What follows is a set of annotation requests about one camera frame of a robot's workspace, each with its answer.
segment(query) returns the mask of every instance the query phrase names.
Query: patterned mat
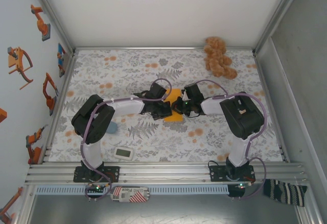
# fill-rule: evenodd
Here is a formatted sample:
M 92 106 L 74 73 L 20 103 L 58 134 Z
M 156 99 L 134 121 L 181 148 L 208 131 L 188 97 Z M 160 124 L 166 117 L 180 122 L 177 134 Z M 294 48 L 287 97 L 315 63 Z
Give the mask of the patterned mat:
M 80 51 L 69 84 L 64 108 L 52 145 L 50 161 L 80 161 L 77 136 L 71 119 L 84 102 L 98 94 L 104 99 L 128 97 L 132 93 L 149 89 L 152 81 L 166 78 L 173 88 L 183 88 L 200 79 L 212 79 L 232 94 L 246 91 L 266 100 L 251 51 L 228 51 L 238 77 L 234 80 L 213 77 L 205 70 L 201 50 L 110 50 Z M 212 84 L 199 84 L 204 97 L 222 94 Z M 118 124 L 115 134 L 106 134 L 101 140 L 105 162 L 120 161 L 113 157 L 116 146 L 135 150 L 134 161 L 139 162 L 206 162 L 224 161 L 232 145 L 232 133 L 224 116 L 211 115 L 197 118 L 184 117 L 183 122 L 154 121 L 150 115 L 126 115 L 114 120 Z M 254 140 L 250 156 L 265 161 L 281 161 L 273 125 Z

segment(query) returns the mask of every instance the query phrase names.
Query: metal floor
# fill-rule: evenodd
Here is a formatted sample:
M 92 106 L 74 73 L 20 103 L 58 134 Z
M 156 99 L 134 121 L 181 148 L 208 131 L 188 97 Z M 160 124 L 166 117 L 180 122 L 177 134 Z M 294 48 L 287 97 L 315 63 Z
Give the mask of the metal floor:
M 142 204 L 114 203 L 105 198 L 88 202 L 84 196 L 36 196 L 32 224 L 293 224 L 294 206 L 257 195 L 231 201 L 225 195 L 152 195 Z

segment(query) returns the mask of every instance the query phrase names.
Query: brown teddy bear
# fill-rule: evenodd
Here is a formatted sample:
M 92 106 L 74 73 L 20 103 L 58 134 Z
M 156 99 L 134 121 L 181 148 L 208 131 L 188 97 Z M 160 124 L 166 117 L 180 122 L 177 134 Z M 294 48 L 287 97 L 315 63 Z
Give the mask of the brown teddy bear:
M 219 37 L 209 37 L 205 40 L 207 45 L 204 52 L 207 53 L 205 60 L 206 70 L 211 70 L 216 77 L 224 76 L 227 79 L 235 79 L 237 72 L 235 69 L 228 67 L 231 64 L 231 58 L 225 56 L 226 43 Z

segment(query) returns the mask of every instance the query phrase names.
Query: black and white striped cloth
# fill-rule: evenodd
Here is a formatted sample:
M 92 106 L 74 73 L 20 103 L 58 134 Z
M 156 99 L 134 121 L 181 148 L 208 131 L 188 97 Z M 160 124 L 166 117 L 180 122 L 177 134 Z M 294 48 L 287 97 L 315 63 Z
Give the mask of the black and white striped cloth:
M 278 180 L 267 179 L 264 185 L 264 195 L 288 205 L 305 205 L 306 186 L 297 186 Z

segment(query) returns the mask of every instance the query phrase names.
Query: white wall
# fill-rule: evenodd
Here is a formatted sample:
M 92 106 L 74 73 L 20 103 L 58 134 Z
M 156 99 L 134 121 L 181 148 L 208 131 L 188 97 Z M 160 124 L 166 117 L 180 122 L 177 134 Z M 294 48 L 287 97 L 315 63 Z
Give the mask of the white wall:
M 0 123 L 0 208 L 16 193 L 25 181 L 28 171 L 27 135 L 33 135 L 46 123 L 51 124 L 52 117 L 45 103 L 42 85 L 48 72 L 57 85 L 59 92 L 64 76 L 59 78 L 57 64 L 58 42 L 54 26 L 51 26 L 51 38 L 42 42 L 41 33 L 36 25 L 36 17 L 31 13 L 30 5 L 40 6 L 37 0 L 0 0 L 0 108 L 8 117 Z M 41 13 L 44 22 L 49 23 Z M 33 79 L 28 86 L 19 90 L 25 83 L 18 72 L 8 74 L 14 67 L 8 67 L 8 47 L 20 46 L 30 56 L 33 67 L 26 76 Z M 48 94 L 55 95 L 48 85 Z M 42 139 L 36 145 L 42 145 L 49 133 L 49 127 L 43 131 Z
M 75 46 L 255 47 L 280 0 L 50 0 Z

